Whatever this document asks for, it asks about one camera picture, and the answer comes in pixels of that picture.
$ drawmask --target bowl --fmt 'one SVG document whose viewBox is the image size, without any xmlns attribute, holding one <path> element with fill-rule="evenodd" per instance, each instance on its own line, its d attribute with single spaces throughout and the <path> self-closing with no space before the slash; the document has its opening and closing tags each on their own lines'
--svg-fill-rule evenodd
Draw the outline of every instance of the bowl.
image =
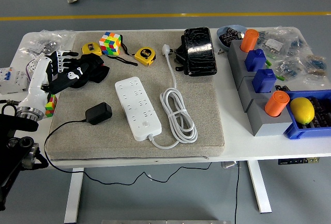
<svg viewBox="0 0 331 224">
<path fill-rule="evenodd" d="M 232 28 L 232 29 L 234 29 L 234 30 L 236 30 L 236 31 L 238 31 L 238 32 L 242 32 L 242 33 L 245 33 L 246 30 L 247 30 L 247 28 L 245 28 L 244 26 L 240 26 L 240 25 L 223 26 L 223 27 L 217 29 L 216 34 L 217 34 L 218 41 L 220 42 L 222 49 L 225 50 L 226 52 L 229 51 L 229 48 L 230 48 L 230 47 L 226 46 L 226 45 L 220 40 L 219 36 L 221 36 L 222 34 L 225 34 L 225 33 L 227 32 L 228 28 Z"/>
</svg>

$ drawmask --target orange cylinder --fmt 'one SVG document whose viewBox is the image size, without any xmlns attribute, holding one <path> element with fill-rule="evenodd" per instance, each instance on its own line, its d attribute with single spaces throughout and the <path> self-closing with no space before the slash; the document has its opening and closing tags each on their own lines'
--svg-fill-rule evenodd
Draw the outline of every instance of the orange cylinder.
<svg viewBox="0 0 331 224">
<path fill-rule="evenodd" d="M 259 32 L 254 29 L 248 29 L 245 33 L 245 36 L 243 38 L 242 45 L 240 46 L 240 49 L 243 52 L 249 52 L 251 50 L 254 50 L 254 47 L 257 43 L 259 37 Z"/>
<path fill-rule="evenodd" d="M 278 117 L 289 101 L 290 97 L 286 92 L 275 91 L 265 105 L 264 111 L 271 117 Z"/>
</svg>

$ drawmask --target blue cube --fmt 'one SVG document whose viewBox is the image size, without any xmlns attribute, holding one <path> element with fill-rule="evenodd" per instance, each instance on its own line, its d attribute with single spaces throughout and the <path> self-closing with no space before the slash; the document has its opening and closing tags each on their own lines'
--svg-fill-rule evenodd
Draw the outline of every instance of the blue cube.
<svg viewBox="0 0 331 224">
<path fill-rule="evenodd" d="M 247 71 L 257 71 L 262 69 L 266 60 L 262 49 L 249 51 L 245 60 Z"/>
<path fill-rule="evenodd" d="M 268 93 L 271 92 L 276 80 L 276 76 L 272 69 L 260 69 L 257 70 L 252 84 L 256 93 Z"/>
</svg>

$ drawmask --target gray plastic holder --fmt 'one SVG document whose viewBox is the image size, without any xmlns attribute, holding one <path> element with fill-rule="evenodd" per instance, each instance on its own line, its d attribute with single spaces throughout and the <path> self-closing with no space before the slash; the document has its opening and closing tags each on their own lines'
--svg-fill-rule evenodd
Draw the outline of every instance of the gray plastic holder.
<svg viewBox="0 0 331 224">
<path fill-rule="evenodd" d="M 292 124 L 287 108 L 278 117 L 271 117 L 264 111 L 269 99 L 254 99 L 247 111 L 254 136 L 281 135 Z"/>
<path fill-rule="evenodd" d="M 275 87 L 273 87 L 272 91 L 269 93 L 256 93 L 252 84 L 253 79 L 254 77 L 244 77 L 238 90 L 245 113 L 247 113 L 253 99 L 267 98 L 267 100 L 269 100 L 272 93 L 276 91 Z"/>
<path fill-rule="evenodd" d="M 228 52 L 228 59 L 232 71 L 232 76 L 234 79 L 234 83 L 236 84 L 237 90 L 242 83 L 244 77 L 254 77 L 256 71 L 247 71 L 245 60 L 247 57 L 247 52 L 243 52 L 240 49 L 240 45 L 242 44 L 242 40 L 232 40 L 230 49 Z"/>
</svg>

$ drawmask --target cable tie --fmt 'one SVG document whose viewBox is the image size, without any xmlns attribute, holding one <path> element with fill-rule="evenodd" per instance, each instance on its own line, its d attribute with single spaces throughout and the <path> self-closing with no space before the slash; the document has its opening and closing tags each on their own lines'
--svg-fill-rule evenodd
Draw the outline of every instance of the cable tie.
<svg viewBox="0 0 331 224">
<path fill-rule="evenodd" d="M 187 111 L 186 111 L 186 109 L 178 110 L 176 112 L 173 112 L 173 113 L 168 114 L 168 118 L 170 118 L 172 115 L 175 115 L 175 114 L 178 114 L 178 113 L 182 113 L 182 112 L 187 112 Z"/>
</svg>

